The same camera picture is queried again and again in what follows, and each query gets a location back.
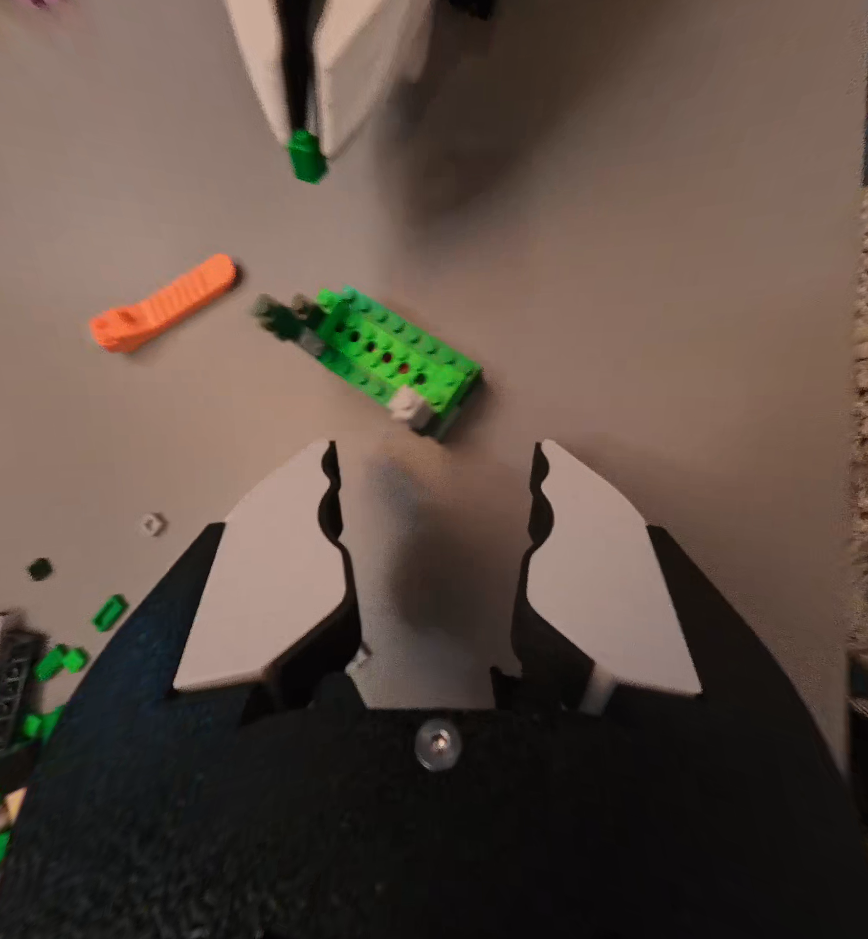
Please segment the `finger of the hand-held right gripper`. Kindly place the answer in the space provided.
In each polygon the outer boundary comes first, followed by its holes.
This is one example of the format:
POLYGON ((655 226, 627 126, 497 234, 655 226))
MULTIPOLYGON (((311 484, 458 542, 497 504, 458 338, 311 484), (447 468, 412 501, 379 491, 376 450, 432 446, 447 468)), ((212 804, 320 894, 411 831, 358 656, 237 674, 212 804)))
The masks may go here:
POLYGON ((339 158, 368 119, 426 63, 433 1, 329 1, 314 33, 318 138, 339 158))
POLYGON ((247 76, 282 147, 303 129, 303 2, 224 3, 247 76))

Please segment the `green lego assembly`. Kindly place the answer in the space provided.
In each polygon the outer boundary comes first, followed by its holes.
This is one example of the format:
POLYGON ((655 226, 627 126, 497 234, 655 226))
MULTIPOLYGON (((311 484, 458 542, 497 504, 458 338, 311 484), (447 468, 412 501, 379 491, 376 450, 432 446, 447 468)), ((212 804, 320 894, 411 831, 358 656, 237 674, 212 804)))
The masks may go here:
POLYGON ((481 385, 483 367, 379 301, 346 287, 285 304, 260 295, 252 313, 413 433, 443 441, 481 385))

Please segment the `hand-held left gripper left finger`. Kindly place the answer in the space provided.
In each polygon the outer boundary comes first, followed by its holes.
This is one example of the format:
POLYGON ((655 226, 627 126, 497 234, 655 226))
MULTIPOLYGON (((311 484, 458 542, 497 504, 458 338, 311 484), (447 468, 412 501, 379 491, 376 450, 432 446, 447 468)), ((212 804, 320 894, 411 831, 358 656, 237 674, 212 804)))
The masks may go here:
POLYGON ((336 444, 317 440, 229 512, 173 688, 258 684, 303 708, 361 645, 352 561, 342 544, 336 444))

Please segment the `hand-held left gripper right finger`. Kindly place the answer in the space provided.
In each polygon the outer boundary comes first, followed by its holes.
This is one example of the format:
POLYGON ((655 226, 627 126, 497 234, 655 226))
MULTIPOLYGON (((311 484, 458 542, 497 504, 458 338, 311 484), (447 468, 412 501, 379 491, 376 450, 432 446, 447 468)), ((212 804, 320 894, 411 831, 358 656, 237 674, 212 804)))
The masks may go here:
POLYGON ((619 687, 702 692, 637 508, 554 440, 534 447, 531 539, 512 611, 522 679, 553 707, 601 715, 619 687))

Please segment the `orange brick separator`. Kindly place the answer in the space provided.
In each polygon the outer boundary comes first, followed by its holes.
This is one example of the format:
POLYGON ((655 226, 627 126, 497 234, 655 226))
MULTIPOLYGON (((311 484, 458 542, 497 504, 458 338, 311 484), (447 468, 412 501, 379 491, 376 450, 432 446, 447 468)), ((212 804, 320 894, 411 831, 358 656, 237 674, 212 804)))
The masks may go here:
POLYGON ((92 317, 90 335, 104 351, 134 353, 221 298, 238 275, 230 256, 214 254, 146 299, 92 317))

